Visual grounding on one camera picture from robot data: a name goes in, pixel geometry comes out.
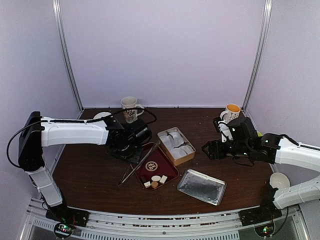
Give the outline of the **beige illustrated tin lid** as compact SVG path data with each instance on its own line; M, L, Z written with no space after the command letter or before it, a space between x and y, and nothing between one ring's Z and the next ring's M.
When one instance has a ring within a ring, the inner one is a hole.
M202 202L218 206L227 183L193 169L187 169L177 185L177 190Z

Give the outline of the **black tongs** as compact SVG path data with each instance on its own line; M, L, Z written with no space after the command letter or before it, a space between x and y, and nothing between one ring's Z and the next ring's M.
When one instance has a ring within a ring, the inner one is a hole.
M155 142L152 147L150 148L150 150L143 156L143 158L140 160L140 162L131 170L131 172L129 172L128 174L126 174L126 171L124 172L121 180L118 182L117 186L121 186L124 185L135 173L136 171L143 165L143 163L145 162L145 160L147 160L147 158L149 158L149 156L156 150L156 148L160 145L160 140L158 140L157 142Z

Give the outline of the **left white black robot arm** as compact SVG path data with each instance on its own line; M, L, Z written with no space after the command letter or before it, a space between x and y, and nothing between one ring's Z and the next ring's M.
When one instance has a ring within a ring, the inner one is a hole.
M138 164L143 143L151 137L152 132L142 119L121 124L110 112L100 112L92 119L54 119L34 111L19 136L18 165L34 181L53 215L67 222L72 218L72 211L46 167L43 148L76 144L106 146L114 158Z

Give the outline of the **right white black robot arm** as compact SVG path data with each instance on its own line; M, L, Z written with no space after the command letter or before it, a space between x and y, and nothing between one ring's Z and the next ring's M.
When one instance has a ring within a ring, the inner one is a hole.
M212 140L205 143L201 150L211 160L227 157L247 158L269 164L286 164L304 169L320 171L320 148L296 142L285 134L266 133L243 139ZM276 209L313 201L320 198L320 178L299 183L294 186L277 188L269 201L259 206L256 216L259 220L268 220Z

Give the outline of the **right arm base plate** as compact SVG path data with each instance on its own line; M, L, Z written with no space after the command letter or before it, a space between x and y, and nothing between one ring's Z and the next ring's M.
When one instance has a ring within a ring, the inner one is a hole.
M259 206L255 208L241 210L238 214L241 224L244 227L279 218L282 216L282 211L277 208Z

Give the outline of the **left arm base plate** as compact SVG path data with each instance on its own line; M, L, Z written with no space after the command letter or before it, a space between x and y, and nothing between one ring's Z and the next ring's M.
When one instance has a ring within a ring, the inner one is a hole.
M49 208L45 217L72 227L86 227L90 213L73 208Z

